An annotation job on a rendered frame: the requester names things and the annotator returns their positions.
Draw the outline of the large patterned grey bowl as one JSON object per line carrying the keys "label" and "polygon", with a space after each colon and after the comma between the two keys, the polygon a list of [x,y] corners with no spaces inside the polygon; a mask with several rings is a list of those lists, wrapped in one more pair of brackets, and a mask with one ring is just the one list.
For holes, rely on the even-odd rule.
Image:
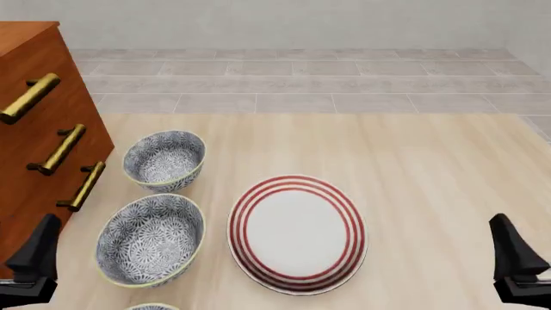
{"label": "large patterned grey bowl", "polygon": [[205,237],[205,216],[194,201],[147,195],[108,219],[96,242],[96,265],[116,286],[163,286],[189,269]]}

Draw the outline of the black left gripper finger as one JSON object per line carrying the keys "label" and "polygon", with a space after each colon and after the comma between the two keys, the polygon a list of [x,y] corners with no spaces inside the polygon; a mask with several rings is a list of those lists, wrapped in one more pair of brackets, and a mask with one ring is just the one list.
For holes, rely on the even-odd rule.
{"label": "black left gripper finger", "polygon": [[13,271],[14,282],[37,282],[40,278],[58,280],[56,252],[61,220],[46,214],[22,247],[5,265]]}

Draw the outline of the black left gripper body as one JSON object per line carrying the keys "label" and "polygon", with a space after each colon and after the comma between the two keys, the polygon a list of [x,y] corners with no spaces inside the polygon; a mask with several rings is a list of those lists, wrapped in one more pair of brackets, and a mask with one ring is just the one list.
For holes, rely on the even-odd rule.
{"label": "black left gripper body", "polygon": [[42,277],[33,283],[17,283],[0,280],[0,306],[26,306],[47,304],[58,284],[51,278]]}

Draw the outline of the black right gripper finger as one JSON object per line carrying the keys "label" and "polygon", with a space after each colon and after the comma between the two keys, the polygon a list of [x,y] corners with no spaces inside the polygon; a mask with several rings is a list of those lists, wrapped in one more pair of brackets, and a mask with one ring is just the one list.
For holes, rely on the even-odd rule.
{"label": "black right gripper finger", "polygon": [[505,214],[496,214],[489,221],[494,247],[493,279],[510,278],[517,283],[543,283],[537,276],[551,265],[538,255],[520,236]]}

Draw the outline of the small patterned grey bowl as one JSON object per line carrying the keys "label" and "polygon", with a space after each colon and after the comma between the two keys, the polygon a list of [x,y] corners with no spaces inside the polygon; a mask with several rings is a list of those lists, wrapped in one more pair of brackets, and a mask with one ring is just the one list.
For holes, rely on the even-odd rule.
{"label": "small patterned grey bowl", "polygon": [[122,168],[134,183],[153,193],[176,193],[200,175],[206,144],[189,131],[151,133],[124,154]]}

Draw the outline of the white plate with red rings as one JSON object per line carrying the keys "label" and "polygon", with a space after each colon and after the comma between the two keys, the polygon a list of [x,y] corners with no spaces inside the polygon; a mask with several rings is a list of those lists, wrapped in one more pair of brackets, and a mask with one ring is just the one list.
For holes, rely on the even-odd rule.
{"label": "white plate with red rings", "polygon": [[239,268],[281,294],[332,291],[361,268],[368,229],[339,188],[308,175],[256,183],[233,204],[226,236]]}

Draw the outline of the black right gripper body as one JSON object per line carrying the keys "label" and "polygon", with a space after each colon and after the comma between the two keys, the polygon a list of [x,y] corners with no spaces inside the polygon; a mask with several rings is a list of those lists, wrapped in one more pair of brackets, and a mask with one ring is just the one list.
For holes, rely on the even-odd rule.
{"label": "black right gripper body", "polygon": [[515,278],[505,277],[493,286],[505,304],[551,306],[551,281],[516,282]]}

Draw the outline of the wooden cabinet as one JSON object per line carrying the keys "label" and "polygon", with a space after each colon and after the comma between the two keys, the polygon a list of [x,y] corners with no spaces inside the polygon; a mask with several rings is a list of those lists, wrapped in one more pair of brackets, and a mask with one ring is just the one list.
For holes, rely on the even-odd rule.
{"label": "wooden cabinet", "polygon": [[[106,162],[114,149],[90,93],[59,31],[58,22],[0,22],[0,111],[23,95],[26,82],[48,73],[61,80],[14,125],[0,121],[0,279],[5,265],[46,214],[68,221],[73,212],[55,206],[69,201],[87,174],[80,167]],[[86,126],[56,172],[27,170],[44,162],[64,138],[60,129]]]}

